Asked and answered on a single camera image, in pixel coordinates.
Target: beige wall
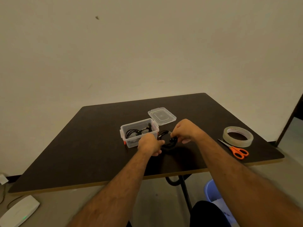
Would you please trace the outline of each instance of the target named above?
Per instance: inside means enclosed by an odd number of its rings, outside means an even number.
[[[206,92],[276,140],[303,92],[302,6],[1,0],[0,172],[22,174],[92,104]]]

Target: scissors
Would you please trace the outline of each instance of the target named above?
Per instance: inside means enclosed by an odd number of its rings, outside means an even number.
[[[247,150],[244,150],[242,148],[236,148],[234,146],[231,146],[222,140],[218,139],[221,143],[223,143],[225,146],[228,146],[229,149],[232,151],[232,154],[237,158],[237,159],[244,159],[244,157],[248,156],[249,153]]]

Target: black cable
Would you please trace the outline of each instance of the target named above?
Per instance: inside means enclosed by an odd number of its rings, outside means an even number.
[[[22,198],[22,197],[23,197],[23,195],[20,196],[20,197],[15,198],[14,200],[12,200],[12,201],[6,206],[6,209],[9,210],[9,209],[10,209],[10,208],[9,208],[9,205],[10,205],[13,201],[15,201],[15,200],[17,200],[17,199],[19,199],[19,198]]]
[[[5,199],[5,186],[6,186],[6,184],[3,185],[2,201],[0,202],[0,205],[3,203],[3,201]]]
[[[149,126],[142,129],[142,130],[138,130],[138,129],[130,129],[125,133],[125,138],[128,139],[132,133],[136,133],[136,136],[141,135],[143,131],[148,130],[149,132],[152,132],[152,125],[149,123]]]
[[[167,135],[167,134],[170,135],[171,132],[168,131],[168,130],[163,130],[163,131],[161,131],[161,132],[159,133],[159,135],[158,135],[158,140],[161,140],[162,137],[163,137],[164,135]],[[175,145],[177,144],[177,142],[178,142],[178,138],[177,138],[177,137],[172,137],[172,138],[169,140],[169,143],[168,143],[168,144],[163,144],[163,145],[161,146],[161,150],[169,151],[169,149],[172,149],[173,147],[175,147]]]

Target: plastic lid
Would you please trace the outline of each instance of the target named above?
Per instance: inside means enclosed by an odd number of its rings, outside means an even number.
[[[176,121],[177,117],[169,112],[165,107],[160,107],[149,111],[149,115],[159,126]]]

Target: forearm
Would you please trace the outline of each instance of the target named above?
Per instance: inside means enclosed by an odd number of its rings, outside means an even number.
[[[241,226],[301,226],[302,211],[268,180],[239,163],[207,134],[201,133],[196,143]]]
[[[125,227],[131,217],[149,158],[138,151],[119,174],[73,218],[68,227]]]

